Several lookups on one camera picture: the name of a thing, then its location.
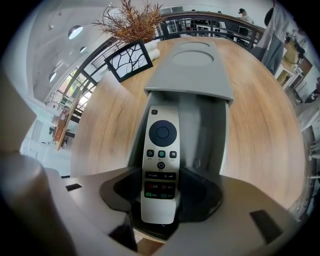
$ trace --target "railing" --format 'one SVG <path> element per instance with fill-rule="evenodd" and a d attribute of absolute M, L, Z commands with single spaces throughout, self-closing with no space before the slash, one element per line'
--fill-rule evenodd
<path fill-rule="evenodd" d="M 265 31 L 240 18 L 209 11 L 182 11 L 162 17 L 164 22 L 158 26 L 159 36 L 155 39 L 168 40 L 181 35 L 216 36 L 233 40 L 249 51 Z"/>
<path fill-rule="evenodd" d="M 157 35 L 154 39 L 168 40 L 185 36 L 210 36 L 222 37 L 234 41 L 246 50 L 253 48 L 261 39 L 264 29 L 251 23 L 243 21 L 237 17 L 206 11 L 183 11 L 162 15 L 164 22 L 157 26 Z M 87 80 L 81 85 L 82 92 L 85 94 L 88 85 L 98 84 L 93 76 L 106 66 L 105 59 L 113 52 L 124 46 L 125 43 L 111 37 L 100 45 L 90 56 L 82 63 L 76 73 L 70 80 L 63 94 L 65 97 L 77 77 L 82 74 Z"/>
<path fill-rule="evenodd" d="M 91 53 L 89 55 L 88 58 L 85 59 L 85 61 L 81 64 L 81 66 L 77 69 L 77 71 L 75 72 L 75 74 L 73 75 L 72 79 L 70 80 L 70 82 L 68 83 L 64 93 L 63 93 L 63 97 L 66 96 L 67 92 L 69 91 L 69 89 L 71 88 L 71 86 L 76 82 L 77 77 L 82 74 L 83 76 L 86 77 L 86 84 L 84 85 L 84 87 L 82 88 L 83 93 L 85 93 L 87 91 L 88 85 L 90 83 L 94 84 L 94 86 L 96 86 L 98 84 L 99 81 L 96 81 L 93 76 L 99 71 L 101 70 L 101 68 L 103 68 L 106 63 L 102 62 L 101 60 L 105 60 L 107 54 L 110 55 L 111 53 L 113 53 L 114 51 L 116 51 L 118 49 L 118 47 L 121 47 L 121 43 L 114 37 L 110 37 L 108 40 L 106 40 L 103 44 L 101 44 L 97 49 L 94 50 L 93 53 Z M 88 66 L 92 66 L 94 67 L 94 71 L 91 72 L 90 74 L 88 72 L 86 72 L 86 68 Z"/>
<path fill-rule="evenodd" d="M 104 50 L 99 56 L 97 56 L 95 60 L 91 63 L 91 65 L 93 65 L 96 69 L 100 68 L 102 65 L 105 65 L 105 59 L 109 55 L 111 55 L 123 46 L 125 46 L 124 42 L 121 42 L 120 40 L 114 41 L 113 45 Z"/>

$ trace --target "round table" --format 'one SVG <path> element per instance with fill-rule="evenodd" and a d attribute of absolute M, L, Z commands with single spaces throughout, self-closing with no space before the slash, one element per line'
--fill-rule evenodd
<path fill-rule="evenodd" d="M 305 177 L 304 144 L 293 107 L 277 80 L 253 55 L 222 38 L 161 41 L 157 44 L 160 58 L 152 68 L 121 84 L 104 77 L 78 124 L 70 175 L 126 166 L 147 102 L 144 87 L 171 48 L 183 41 L 214 42 L 232 87 L 227 160 L 221 174 L 251 183 L 289 208 L 302 193 Z"/>

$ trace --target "dried plant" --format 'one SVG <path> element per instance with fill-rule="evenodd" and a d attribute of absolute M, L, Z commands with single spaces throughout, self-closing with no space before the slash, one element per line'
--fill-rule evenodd
<path fill-rule="evenodd" d="M 117 13 L 107 11 L 101 21 L 93 24 L 100 26 L 103 33 L 110 33 L 125 43 L 138 39 L 144 43 L 153 40 L 156 26 L 163 21 L 160 13 L 162 5 L 143 2 L 143 10 L 140 11 L 132 5 L 131 0 L 120 2 L 122 8 Z"/>

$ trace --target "circular navigation button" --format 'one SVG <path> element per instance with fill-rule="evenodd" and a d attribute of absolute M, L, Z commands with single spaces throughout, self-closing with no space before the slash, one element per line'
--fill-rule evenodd
<path fill-rule="evenodd" d="M 169 135 L 169 130 L 162 126 L 156 130 L 156 135 L 158 135 L 158 137 L 161 139 L 165 139 Z"/>
<path fill-rule="evenodd" d="M 159 169 L 163 169 L 165 168 L 165 163 L 164 162 L 158 162 L 158 164 L 156 165 Z"/>
<path fill-rule="evenodd" d="M 153 144 L 159 147 L 167 147 L 177 138 L 176 127 L 167 120 L 154 122 L 149 129 L 149 138 Z"/>

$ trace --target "window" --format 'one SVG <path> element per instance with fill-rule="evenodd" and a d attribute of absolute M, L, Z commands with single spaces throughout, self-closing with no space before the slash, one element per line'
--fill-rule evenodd
<path fill-rule="evenodd" d="M 61 102 L 62 100 L 62 95 L 64 94 L 64 92 L 66 91 L 71 79 L 74 77 L 74 75 L 77 72 L 77 68 L 75 68 L 74 70 L 72 70 L 72 72 L 67 76 L 67 78 L 62 82 L 62 84 L 60 85 L 60 87 L 58 88 L 58 90 L 56 91 L 56 93 L 54 94 L 52 100 L 55 102 Z M 77 76 L 77 78 L 75 79 L 75 81 L 73 82 L 73 84 L 71 85 L 71 87 L 68 89 L 68 91 L 66 92 L 66 97 L 70 98 L 70 97 L 75 97 L 74 94 L 76 94 L 78 92 L 77 88 L 84 88 L 84 85 L 86 84 L 86 82 L 88 81 L 88 79 L 83 75 L 83 74 L 79 74 Z"/>
<path fill-rule="evenodd" d="M 90 99 L 92 93 L 94 92 L 95 90 L 95 86 L 94 84 L 91 82 L 89 83 L 88 87 L 87 87 L 87 92 L 80 98 L 79 102 L 78 102 L 78 105 L 76 106 L 78 109 L 80 110 L 84 110 L 86 105 L 87 105 L 87 102 L 88 100 Z"/>

